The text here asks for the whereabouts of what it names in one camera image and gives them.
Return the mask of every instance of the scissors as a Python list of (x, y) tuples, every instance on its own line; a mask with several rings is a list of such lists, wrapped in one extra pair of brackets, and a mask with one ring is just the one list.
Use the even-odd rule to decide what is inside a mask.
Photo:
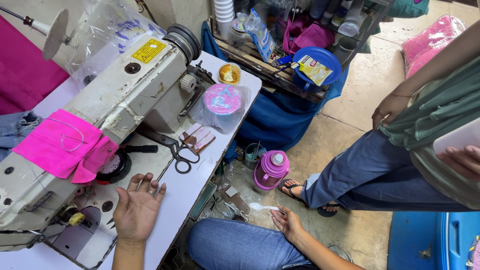
[[(146, 127), (145, 125), (138, 126), (135, 129), (135, 131), (138, 134), (142, 135), (143, 137), (145, 137), (147, 139), (150, 139), (150, 140), (152, 140), (152, 141), (154, 141), (158, 144), (161, 144), (163, 146), (166, 146), (166, 147), (170, 148), (170, 151), (172, 152), (173, 158), (176, 160), (175, 169), (177, 170), (178, 173), (188, 173), (192, 169), (192, 163), (195, 164), (195, 163), (198, 163), (200, 161), (200, 156), (197, 153), (191, 151), (190, 148), (188, 148), (187, 146), (180, 147), (179, 142), (174, 138), (170, 138), (166, 135), (155, 132), (155, 131), (151, 130), (150, 128)], [(192, 152), (194, 155), (196, 155), (198, 157), (198, 160), (197, 161), (192, 161), (192, 160), (189, 160), (187, 158), (182, 157), (179, 154), (182, 149), (188, 149), (190, 152)], [(181, 170), (178, 169), (178, 164), (180, 162), (185, 162), (188, 165), (188, 169), (186, 171), (181, 171)]]

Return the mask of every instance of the caution label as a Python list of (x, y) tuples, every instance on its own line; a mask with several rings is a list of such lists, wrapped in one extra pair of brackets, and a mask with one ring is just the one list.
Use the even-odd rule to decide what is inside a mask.
[(132, 54), (132, 57), (148, 64), (148, 62), (150, 62), (165, 47), (166, 45), (160, 41), (151, 39), (138, 49), (138, 51)]

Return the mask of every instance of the pink container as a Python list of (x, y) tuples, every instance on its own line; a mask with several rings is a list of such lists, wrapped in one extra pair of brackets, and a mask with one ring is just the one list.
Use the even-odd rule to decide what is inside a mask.
[(253, 179), (263, 190), (274, 189), (290, 171), (290, 162), (284, 151), (266, 152), (255, 167)]

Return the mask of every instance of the green shirt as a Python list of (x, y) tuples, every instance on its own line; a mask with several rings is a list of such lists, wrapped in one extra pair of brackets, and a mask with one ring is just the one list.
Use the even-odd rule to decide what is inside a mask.
[(480, 57), (448, 77), (424, 86), (418, 99), (386, 128), (396, 146), (405, 147), (425, 180), (448, 197), (480, 209), (480, 183), (440, 161), (433, 141), (480, 117)]

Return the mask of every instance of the red bracelet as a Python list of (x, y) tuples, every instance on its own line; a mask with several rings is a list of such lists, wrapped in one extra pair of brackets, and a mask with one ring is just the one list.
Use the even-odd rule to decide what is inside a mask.
[(394, 95), (395, 97), (404, 97), (404, 98), (411, 98), (411, 97), (412, 97), (412, 96), (395, 95), (395, 94), (393, 93), (393, 91), (392, 91), (390, 94)]

